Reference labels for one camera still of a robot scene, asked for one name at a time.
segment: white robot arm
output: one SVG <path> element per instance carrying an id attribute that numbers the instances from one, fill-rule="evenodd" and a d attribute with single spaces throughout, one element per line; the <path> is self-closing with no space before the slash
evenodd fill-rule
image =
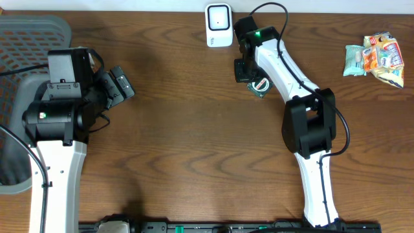
<path id="1" fill-rule="evenodd" d="M 319 91 L 319 87 L 312 83 L 294 63 L 289 56 L 283 41 L 280 41 L 279 46 L 282 53 L 278 51 L 278 33 L 273 27 L 257 29 L 251 16 L 240 19 L 234 27 L 240 43 L 240 50 L 243 53 L 242 60 L 235 60 L 235 73 L 238 82 L 253 82 L 255 81 L 255 78 L 257 79 L 266 76 L 275 84 L 283 100 L 287 104 L 287 107 L 291 104 L 292 100 L 300 101 L 301 99 L 307 99 L 306 101 L 299 103 L 299 105 L 305 105 L 306 102 L 308 104 L 309 102 L 313 102 L 305 108 L 295 108 L 295 110 L 290 112 L 290 115 L 287 115 L 287 111 L 285 110 L 283 127 L 295 131 L 291 132 L 291 134 L 298 133 L 295 128 L 318 129 L 314 131 L 305 130 L 295 146 L 289 146 L 289 141 L 294 137 L 286 136 L 286 134 L 289 133 L 286 133 L 285 129 L 283 130 L 283 138 L 289 150 L 294 153 L 299 162 L 303 191 L 305 193 L 304 215 L 306 220 L 313 227 L 323 227 L 329 223 L 333 223 L 335 219 L 338 218 L 338 213 L 332 198 L 331 179 L 329 177 L 329 157 L 325 158 L 323 163 L 323 183 L 321 181 L 319 165 L 321 156 L 331 152 L 331 144 L 326 143 L 325 138 L 318 135 L 326 132 L 329 133 L 329 130 L 325 130 L 326 128 L 334 128 L 334 125 L 327 126 L 318 124 L 318 122 L 320 123 L 323 121 L 324 117 L 332 118 L 332 112 L 330 112 L 329 116 L 322 114 L 323 105 L 321 103 L 318 104 L 318 100 L 315 97 L 312 97 L 312 93 L 302 88 L 300 83 L 292 76 L 291 72 L 288 71 L 286 65 L 282 62 L 279 56 L 283 56 L 290 69 L 304 85 L 313 91 Z M 313 122 L 311 119 L 306 117 L 303 118 L 303 116 L 306 115 L 306 111 L 314 110 L 318 111 L 317 117 L 320 117 L 319 120 Z M 292 115 L 297 111 L 302 111 L 301 118 Z M 289 127 L 292 122 L 293 124 L 296 122 L 296 126 Z M 309 140 L 309 142 L 313 144 L 312 146 L 303 143 L 303 141 L 306 140 L 306 137 L 314 138 Z M 322 184 L 325 186 L 326 206 L 325 199 L 323 198 Z"/>
<path id="2" fill-rule="evenodd" d="M 100 61 L 97 72 L 91 68 L 91 55 Z M 73 233 L 78 231 L 80 175 L 89 133 L 99 130 L 91 131 L 91 127 L 97 117 L 106 119 L 107 126 L 109 119 L 102 112 L 131 98 L 135 91 L 120 67 L 104 72 L 103 60 L 92 49 L 51 50 L 48 60 L 50 75 L 45 75 L 49 82 L 40 84 L 44 87 L 28 87 L 45 89 L 43 98 L 35 99 L 23 114 L 26 144 L 49 177 L 48 192 L 44 192 L 40 167 L 30 160 L 29 232 Z M 40 214 L 44 202 L 46 218 Z"/>
<path id="3" fill-rule="evenodd" d="M 260 47 L 256 47 L 255 59 L 257 66 L 262 68 L 275 84 L 285 102 L 292 100 L 294 96 L 299 98 L 309 96 L 311 93 L 302 88 L 299 83 L 292 77 L 291 73 L 286 69 L 282 63 L 278 50 L 276 47 L 277 39 L 264 41 Z M 283 41 L 280 43 L 280 49 L 283 52 L 282 56 L 289 64 L 291 69 L 296 73 L 296 76 L 304 82 L 307 87 L 313 90 L 319 89 L 317 85 L 312 83 L 294 63 L 289 53 L 286 51 Z M 303 191 L 305 193 L 305 217 L 312 226 L 328 225 L 327 214 L 323 200 L 323 192 L 321 185 L 319 159 L 322 155 L 330 153 L 331 151 L 321 150 L 310 155 L 309 159 L 303 158 L 299 153 L 294 153 L 299 162 L 300 173 L 303 183 Z M 332 191 L 331 178 L 329 176 L 329 157 L 325 158 L 323 163 L 324 185 L 327 198 L 327 206 L 331 222 L 338 218 L 336 212 Z"/>

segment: black cable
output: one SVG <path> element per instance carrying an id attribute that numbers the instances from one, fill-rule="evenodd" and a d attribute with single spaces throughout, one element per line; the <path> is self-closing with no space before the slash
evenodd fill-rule
<path id="1" fill-rule="evenodd" d="M 25 68 L 18 69 L 18 70 L 15 70 L 15 71 L 1 72 L 0 76 L 18 74 L 20 72 L 31 71 L 32 69 L 45 68 L 45 67 L 48 67 L 48 66 L 49 66 L 49 64 L 47 64 L 47 63 L 46 64 L 41 64 L 41 65 L 34 65 L 34 66 L 31 66 L 31 67 L 25 67 Z"/>
<path id="2" fill-rule="evenodd" d="M 303 83 L 303 81 L 301 81 L 297 76 L 296 76 L 296 74 L 292 71 L 292 69 L 289 67 L 289 65 L 288 65 L 288 63 L 285 61 L 285 59 L 284 59 L 284 57 L 283 57 L 283 52 L 282 51 L 280 51 L 280 41 L 282 40 L 282 35 L 283 35 L 283 32 L 285 31 L 285 28 L 286 28 L 286 26 L 287 26 L 287 22 L 289 21 L 289 13 L 288 13 L 288 11 L 287 11 L 287 9 L 282 5 L 282 4 L 279 4 L 279 3 L 273 3 L 273 2 L 270 2 L 270 3 L 264 3 L 264 4 L 262 4 L 262 5 L 260 5 L 260 6 L 258 6 L 258 7 L 256 7 L 250 14 L 249 14 L 249 16 L 251 16 L 256 10 L 258 10 L 258 9 L 260 9 L 261 7 L 263 7 L 263 6 L 266 6 L 266 5 L 276 5 L 276 6 L 280 6 L 284 11 L 285 11 L 285 13 L 286 13 L 286 21 L 285 21 L 285 24 L 283 25 L 283 28 L 282 28 L 282 31 L 280 32 L 280 35 L 279 35 L 279 39 L 278 39 L 278 44 L 276 45 L 277 46 L 277 50 L 278 50 L 278 55 L 279 55 L 279 57 L 280 57 L 280 59 L 281 59 L 281 61 L 283 62 L 283 64 L 285 65 L 285 67 L 286 67 L 286 69 L 289 71 L 289 73 L 291 73 L 291 75 L 293 76 L 293 78 L 300 84 L 300 86 L 301 87 L 303 87 L 305 90 L 307 90 L 308 92 L 310 92 L 310 93 L 312 93 L 313 95 L 315 95 L 316 96 L 316 98 L 318 99 L 318 100 L 320 100 L 320 101 L 322 101 L 322 102 L 324 102 L 325 104 L 327 104 L 332 110 L 334 110 L 335 111 L 335 113 L 338 115 L 338 117 L 339 117 L 339 119 L 341 120 L 341 122 L 342 122 L 342 124 L 343 124 L 343 127 L 345 128 L 345 135 L 346 135 L 346 142 L 345 142 L 345 145 L 343 146 L 343 148 L 340 150 L 340 151 L 337 151 L 337 152 L 334 152 L 334 153 L 329 153 L 329 154 L 326 154 L 326 155 L 322 155 L 321 157 L 320 157 L 320 159 L 319 159 L 319 169 L 320 169 L 320 173 L 321 173 L 321 183 L 322 183 L 322 194 L 323 194 L 323 203 L 324 203 L 324 205 L 325 205 L 325 211 L 326 211 L 326 214 L 327 214 L 327 219 L 328 219 L 328 224 L 329 223 L 331 223 L 331 219 L 330 219 L 330 217 L 329 217 L 329 211 L 328 211 L 328 205 L 327 205 L 327 201 L 326 201 L 326 193 L 325 193 L 325 182 L 324 182 L 324 180 L 323 180 L 323 164 L 322 164 L 322 159 L 324 159 L 324 158 L 326 158 L 326 157 L 331 157 L 331 156 L 336 156 L 336 155 L 341 155 L 341 154 L 343 154 L 346 150 L 347 150 L 347 148 L 348 148 L 348 146 L 349 146 L 349 143 L 350 143 L 350 141 L 351 141 L 351 135 L 350 135 L 350 132 L 349 132 L 349 126 L 348 126 L 348 123 L 346 122 L 346 120 L 345 120 L 345 118 L 343 117 L 343 115 L 341 114 L 341 112 L 332 104 L 332 103 L 330 103 L 330 101 L 328 101 L 326 98 L 324 98 L 322 95 L 320 95 L 320 94 L 318 94 L 317 92 L 315 92 L 314 90 L 312 90 L 311 88 L 309 88 L 309 87 L 307 87 L 304 83 Z"/>
<path id="3" fill-rule="evenodd" d="M 42 165 L 40 159 L 33 153 L 33 151 L 23 142 L 17 135 L 15 135 L 13 132 L 11 132 L 9 129 L 4 127 L 4 125 L 0 124 L 0 129 L 4 131 L 8 136 L 12 137 L 21 147 L 23 147 L 28 155 L 32 157 L 36 165 L 40 169 L 41 176 L 43 178 L 43 200 L 41 204 L 41 216 L 40 216 L 40 233 L 45 232 L 45 222 L 46 222 L 46 209 L 47 209 L 47 193 L 49 190 L 49 180 L 47 177 L 47 171 L 46 168 Z"/>
<path id="4" fill-rule="evenodd" d="M 107 127 L 111 123 L 111 119 L 109 119 L 109 117 L 107 115 L 100 113 L 98 116 L 101 117 L 101 118 L 103 118 L 103 119 L 105 119 L 106 121 L 108 121 L 108 123 L 106 123 L 106 125 L 98 128 L 98 129 L 90 130 L 89 133 L 95 133 L 95 132 L 97 132 L 97 131 L 99 131 L 99 130 L 105 128 L 105 127 Z"/>

